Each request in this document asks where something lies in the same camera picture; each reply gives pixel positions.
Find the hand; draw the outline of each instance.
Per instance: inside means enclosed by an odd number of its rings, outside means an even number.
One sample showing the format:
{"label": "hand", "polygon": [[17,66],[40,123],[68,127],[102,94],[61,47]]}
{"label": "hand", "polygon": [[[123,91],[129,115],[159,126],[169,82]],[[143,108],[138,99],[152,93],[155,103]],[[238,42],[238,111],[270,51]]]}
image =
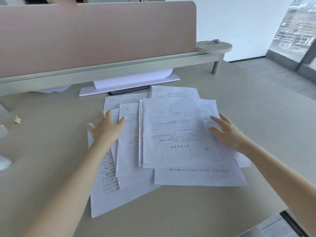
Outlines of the hand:
{"label": "hand", "polygon": [[108,143],[111,146],[121,135],[125,121],[126,118],[122,117],[116,125],[112,120],[111,110],[106,112],[105,117],[102,111],[93,121],[93,127],[88,125],[88,131],[92,134],[94,143]]}
{"label": "hand", "polygon": [[214,116],[211,116],[211,119],[217,122],[222,129],[220,130],[215,126],[210,125],[210,132],[212,132],[217,139],[235,151],[242,152],[243,147],[252,142],[222,113],[220,114],[220,119]]}

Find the desk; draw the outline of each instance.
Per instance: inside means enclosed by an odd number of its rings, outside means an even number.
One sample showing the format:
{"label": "desk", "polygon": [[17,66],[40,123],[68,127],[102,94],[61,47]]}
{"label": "desk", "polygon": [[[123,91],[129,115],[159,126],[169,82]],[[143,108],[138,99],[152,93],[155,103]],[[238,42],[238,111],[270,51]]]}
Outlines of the desk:
{"label": "desk", "polygon": [[[316,102],[223,62],[174,70],[201,98],[216,99],[246,135],[316,184]],[[5,124],[0,152],[14,161],[0,171],[1,236],[18,236],[65,182],[88,150],[85,124],[103,108],[105,94],[78,97],[77,84],[62,93],[27,92],[1,97],[28,119]],[[88,202],[77,237],[220,236],[235,237],[287,207],[256,168],[243,169],[247,187],[162,186],[95,219]]]}

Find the stack of papers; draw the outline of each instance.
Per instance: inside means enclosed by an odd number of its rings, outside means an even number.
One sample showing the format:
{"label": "stack of papers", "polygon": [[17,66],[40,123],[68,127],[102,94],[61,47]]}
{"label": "stack of papers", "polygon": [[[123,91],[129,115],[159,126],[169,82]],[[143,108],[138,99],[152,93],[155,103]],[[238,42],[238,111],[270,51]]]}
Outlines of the stack of papers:
{"label": "stack of papers", "polygon": [[200,99],[195,88],[152,86],[150,92],[110,96],[107,110],[114,122],[127,121],[101,163],[92,217],[161,185],[247,185],[240,168],[250,160],[210,133],[209,124],[219,127],[210,119],[219,117],[216,101]]}

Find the table leg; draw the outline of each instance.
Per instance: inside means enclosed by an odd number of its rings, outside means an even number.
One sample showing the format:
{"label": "table leg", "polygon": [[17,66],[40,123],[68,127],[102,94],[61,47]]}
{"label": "table leg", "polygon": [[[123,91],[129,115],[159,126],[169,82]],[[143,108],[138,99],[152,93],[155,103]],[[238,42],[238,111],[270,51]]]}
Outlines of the table leg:
{"label": "table leg", "polygon": [[217,72],[217,70],[218,70],[218,68],[219,68],[220,63],[221,63],[222,60],[224,59],[224,55],[225,55],[225,54],[220,54],[220,55],[219,55],[219,60],[214,62],[212,74],[214,74],[214,75],[216,74],[216,72]]}
{"label": "table leg", "polygon": [[10,110],[0,101],[0,116],[9,112]]}

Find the left hand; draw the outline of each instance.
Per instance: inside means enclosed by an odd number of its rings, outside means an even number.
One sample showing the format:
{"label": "left hand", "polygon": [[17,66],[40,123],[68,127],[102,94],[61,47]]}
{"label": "left hand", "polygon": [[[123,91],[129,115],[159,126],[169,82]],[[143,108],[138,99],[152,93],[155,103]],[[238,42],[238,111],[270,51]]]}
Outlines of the left hand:
{"label": "left hand", "polygon": [[111,117],[111,110],[108,110],[105,114],[103,112],[98,115],[93,121],[93,126],[88,125],[88,131],[93,136],[94,143],[106,144],[110,146],[122,133],[123,126],[125,124],[126,118],[122,117],[119,123],[116,125]]}

